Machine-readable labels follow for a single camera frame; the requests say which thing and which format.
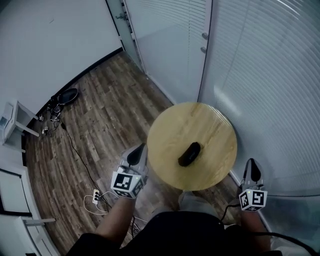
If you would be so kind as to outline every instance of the black object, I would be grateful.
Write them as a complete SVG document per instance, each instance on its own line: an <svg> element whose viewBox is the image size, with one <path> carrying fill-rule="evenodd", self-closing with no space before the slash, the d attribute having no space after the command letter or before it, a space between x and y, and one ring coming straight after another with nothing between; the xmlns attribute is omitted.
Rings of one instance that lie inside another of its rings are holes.
<svg viewBox="0 0 320 256"><path fill-rule="evenodd" d="M130 166L136 166L139 163L145 145L145 143L142 143L134 151L128 154L126 161Z"/></svg>
<svg viewBox="0 0 320 256"><path fill-rule="evenodd" d="M42 134L44 134L45 136L47 136L49 133L49 129L48 127L45 127L43 130L42 130Z"/></svg>
<svg viewBox="0 0 320 256"><path fill-rule="evenodd" d="M178 251L179 255L204 254L208 251L216 255L230 254L226 248L225 230L222 223L212 215L191 211L162 212L153 217L137 235L134 228L133 239L119 250L119 244L93 233L83 234L66 256L109 254L140 255L150 254L156 249L157 255Z"/></svg>
<svg viewBox="0 0 320 256"><path fill-rule="evenodd" d="M58 106L58 96L52 96L46 107L46 110L53 111Z"/></svg>
<svg viewBox="0 0 320 256"><path fill-rule="evenodd" d="M68 89L59 95L58 103L63 106L69 105L76 100L78 95L77 88Z"/></svg>
<svg viewBox="0 0 320 256"><path fill-rule="evenodd" d="M132 216L132 217L133 217L133 221L132 221L132 226L131 226L131 236L132 236L132 239L134 239L135 238L134 224L135 224L136 217L135 216Z"/></svg>
<svg viewBox="0 0 320 256"><path fill-rule="evenodd" d="M253 180L254 182L258 182L261 178L261 171L259 170L259 168L256 165L256 162L253 158L250 158L246 162L245 170L244 170L244 174L243 174L243 179L245 179L247 176L249 162L251 162L251 180Z"/></svg>
<svg viewBox="0 0 320 256"><path fill-rule="evenodd" d="M61 123L61 128L64 129L64 130L67 130L67 127L66 127L66 125L65 125L63 122Z"/></svg>
<svg viewBox="0 0 320 256"><path fill-rule="evenodd" d="M198 142L193 142L188 149L179 157L178 163L180 166L187 167L190 165L199 155L201 146Z"/></svg>
<svg viewBox="0 0 320 256"><path fill-rule="evenodd" d="M226 213L227 213L227 210L228 210L229 207L239 207L239 206L240 206L240 203L238 203L238 204L229 204L229 205L225 208L224 213L223 213L223 216L222 216L222 218L220 219L220 221L222 222L222 221L224 220L224 218L225 218L225 216L226 216Z"/></svg>

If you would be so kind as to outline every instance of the electrical outlet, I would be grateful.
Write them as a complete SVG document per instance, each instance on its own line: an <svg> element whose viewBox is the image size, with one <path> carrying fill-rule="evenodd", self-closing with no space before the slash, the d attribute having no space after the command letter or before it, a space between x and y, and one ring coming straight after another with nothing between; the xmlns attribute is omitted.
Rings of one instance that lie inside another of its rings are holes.
<svg viewBox="0 0 320 256"><path fill-rule="evenodd" d="M97 204L98 204L98 198L99 198L99 196L100 196L99 190L98 190L98 189L95 189L95 190L93 191L92 203L94 203L95 205L97 205Z"/></svg>

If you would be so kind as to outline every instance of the door frame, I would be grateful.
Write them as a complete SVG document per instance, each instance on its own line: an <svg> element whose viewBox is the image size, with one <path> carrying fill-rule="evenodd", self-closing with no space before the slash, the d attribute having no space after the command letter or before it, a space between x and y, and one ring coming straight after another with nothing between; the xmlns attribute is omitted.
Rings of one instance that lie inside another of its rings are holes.
<svg viewBox="0 0 320 256"><path fill-rule="evenodd" d="M141 67L143 69L143 72L145 74L147 74L147 71L146 71L146 68L145 68L145 64L144 64L144 59L142 58L142 55L141 55L141 52L140 52L139 43L138 43L138 40L137 40L137 37L136 37L136 33L135 33L135 28L134 28L134 25L131 22L130 12L128 10L128 6L127 6L127 3L126 3L126 0L122 0L122 1L123 1L123 4L124 4L124 8L126 10L126 15L128 17L128 21L129 21L131 29L132 29L132 34L133 34L133 37L134 37L134 42L135 42L135 45L136 45L137 53L138 53L138 56L140 58Z"/></svg>
<svg viewBox="0 0 320 256"><path fill-rule="evenodd" d="M119 34L119 30L118 30L118 28L117 28L115 19L114 19L112 13L111 13L111 10L110 10L109 4L108 4L108 0L104 0L104 1L105 1L105 3L106 3L106 6L108 7L110 16L111 16L111 18L112 18L114 27L115 27L116 32L117 32L117 34L118 34L118 37L119 37L119 39L120 39L122 48L123 48L124 51L126 51L126 48L125 48L125 46L124 46L124 44L123 44L123 42L122 42L122 38L121 38L121 36L120 36L120 34ZM134 39L132 39L132 41L134 40L134 43L135 43L135 45L136 45L136 52L137 52L138 57L139 57L139 59L140 59L140 64L141 64L141 67L142 67L142 71L146 74L145 64L144 64L144 61L143 61L142 56L141 56L141 53L140 53L140 49L139 49L137 37L136 37L135 30L134 30L134 27L133 27L132 22L131 22L131 19L130 19L130 14L129 14L129 11L128 11L128 8L127 8L127 3L126 3L125 0L123 0L123 4L124 4L124 8L125 8L125 10L126 10L126 15L127 15L128 21L129 21L129 23L130 23L130 26L131 26L131 29L132 29L132 34L133 34L133 37L134 37Z"/></svg>
<svg viewBox="0 0 320 256"><path fill-rule="evenodd" d="M213 51L213 49L209 47L210 46L209 42L211 40L214 40L214 37L215 37L216 23L218 19L218 1L212 0L211 5L209 5L208 2L206 2L206 7L210 9L210 19L207 19L205 21L205 26L207 27L207 31L208 31L208 39L206 41L206 54L204 58L202 77L199 85L198 97L196 102L201 102L202 91L204 88L204 84L206 82L207 74L209 72L208 69L210 67L210 64L209 64L210 58L208 57L208 55L210 55L210 53Z"/></svg>

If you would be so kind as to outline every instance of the laminate floor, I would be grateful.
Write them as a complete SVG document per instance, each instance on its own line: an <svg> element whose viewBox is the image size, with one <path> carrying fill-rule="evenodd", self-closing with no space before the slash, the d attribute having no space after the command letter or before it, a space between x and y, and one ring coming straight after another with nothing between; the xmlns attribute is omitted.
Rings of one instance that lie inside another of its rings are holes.
<svg viewBox="0 0 320 256"><path fill-rule="evenodd" d="M78 88L79 97L66 106L61 119L73 145L87 165L101 191L110 190L111 177L124 150L147 141L155 118L172 104L159 89L121 52L88 72L71 87ZM48 126L35 122L32 129L41 134ZM65 255L81 234L94 232L103 216L84 208L84 196L92 195L94 185L78 155L72 149L65 130L60 126L52 137L26 135L26 164L37 207L42 218L56 218L46 229L62 255ZM177 209L180 190L163 183L150 170L147 185L136 201L135 216L148 220L157 207ZM207 199L221 217L225 207L235 198L237 186L230 176L210 189L196 194ZM107 194L113 205L116 198ZM86 207L99 211L85 200ZM230 209L225 223L239 221L237 209ZM136 220L142 229L145 223ZM131 240L126 236L123 245Z"/></svg>

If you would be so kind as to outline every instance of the round wooden table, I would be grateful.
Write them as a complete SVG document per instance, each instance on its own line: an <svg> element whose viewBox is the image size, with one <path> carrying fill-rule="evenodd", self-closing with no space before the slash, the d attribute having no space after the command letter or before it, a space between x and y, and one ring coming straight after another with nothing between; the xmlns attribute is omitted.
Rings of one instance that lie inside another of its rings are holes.
<svg viewBox="0 0 320 256"><path fill-rule="evenodd" d="M200 145L198 156L188 166L181 166L178 159L194 142ZM230 122L214 107L197 102L162 112L150 128L147 147L155 173L171 186L188 191L219 183L237 156L237 138Z"/></svg>

